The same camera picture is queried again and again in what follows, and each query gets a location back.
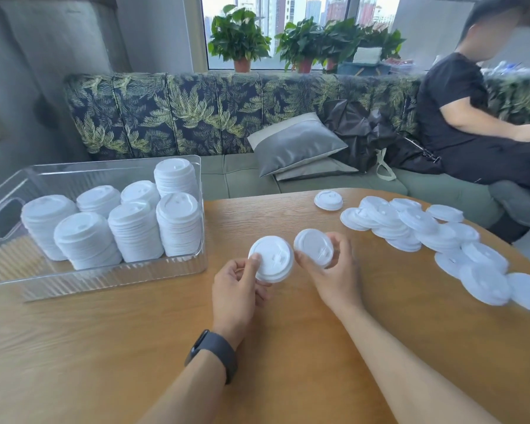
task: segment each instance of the person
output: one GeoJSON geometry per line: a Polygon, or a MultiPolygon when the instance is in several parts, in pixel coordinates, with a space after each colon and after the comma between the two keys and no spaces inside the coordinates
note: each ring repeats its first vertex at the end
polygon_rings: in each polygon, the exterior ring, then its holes
{"type": "MultiPolygon", "coordinates": [[[[296,261],[344,325],[398,423],[498,424],[493,416],[414,356],[367,313],[360,295],[360,272],[349,239],[340,233],[327,235],[336,250],[328,269],[320,268],[298,251],[295,251],[296,261]]],[[[271,297],[268,285],[255,281],[259,265],[259,256],[236,259],[228,262],[214,279],[213,332],[223,336],[232,349],[244,338],[255,305],[262,305],[271,297]]],[[[227,378],[228,371],[221,359],[209,350],[201,350],[139,424],[212,422],[227,378]]]]}
{"type": "Polygon", "coordinates": [[[495,57],[523,13],[524,0],[482,0],[467,19],[454,53],[424,77],[417,98],[422,143],[445,172],[472,183],[511,180],[530,191],[530,125],[490,115],[478,63],[495,57]]]}

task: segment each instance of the patterned fabric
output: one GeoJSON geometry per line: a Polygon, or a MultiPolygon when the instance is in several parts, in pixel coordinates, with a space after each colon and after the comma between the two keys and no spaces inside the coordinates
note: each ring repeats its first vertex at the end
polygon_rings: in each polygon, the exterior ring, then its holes
{"type": "MultiPolygon", "coordinates": [[[[96,160],[251,152],[247,137],[315,111],[325,101],[387,107],[393,125],[417,133],[420,78],[331,74],[79,74],[65,81],[74,123],[96,160]]],[[[487,79],[489,107],[530,123],[530,77],[487,79]]]]}

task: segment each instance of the watch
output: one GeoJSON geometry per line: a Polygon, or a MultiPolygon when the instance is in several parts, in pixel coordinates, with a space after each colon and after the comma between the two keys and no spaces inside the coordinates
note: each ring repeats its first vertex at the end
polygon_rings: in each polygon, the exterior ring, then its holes
{"type": "Polygon", "coordinates": [[[204,330],[191,348],[191,352],[186,357],[185,366],[192,361],[194,356],[196,356],[201,349],[207,349],[220,359],[226,368],[226,385],[230,384],[233,375],[235,375],[237,371],[237,360],[236,352],[233,350],[229,342],[208,329],[204,330]]]}

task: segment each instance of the gray pillow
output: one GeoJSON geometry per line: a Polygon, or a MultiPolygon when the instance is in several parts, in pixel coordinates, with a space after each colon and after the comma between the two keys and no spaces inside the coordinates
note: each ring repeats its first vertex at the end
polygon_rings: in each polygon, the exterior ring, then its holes
{"type": "Polygon", "coordinates": [[[247,137],[259,163],[259,177],[326,158],[347,148],[316,113],[306,113],[265,127],[247,137]]]}
{"type": "Polygon", "coordinates": [[[346,165],[332,158],[323,158],[315,160],[301,167],[292,168],[275,174],[277,181],[281,180],[300,180],[302,178],[327,177],[332,175],[349,174],[350,172],[358,172],[353,167],[346,165]]]}

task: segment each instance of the black hair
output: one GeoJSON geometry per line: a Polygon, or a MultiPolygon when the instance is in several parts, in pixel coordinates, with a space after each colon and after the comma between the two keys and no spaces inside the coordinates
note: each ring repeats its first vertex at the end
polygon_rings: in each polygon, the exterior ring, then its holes
{"type": "Polygon", "coordinates": [[[463,33],[461,34],[462,42],[467,37],[469,28],[473,25],[483,22],[492,17],[498,16],[499,14],[508,12],[512,9],[520,9],[523,13],[529,9],[529,3],[527,0],[481,0],[475,3],[469,18],[465,22],[463,33]]]}

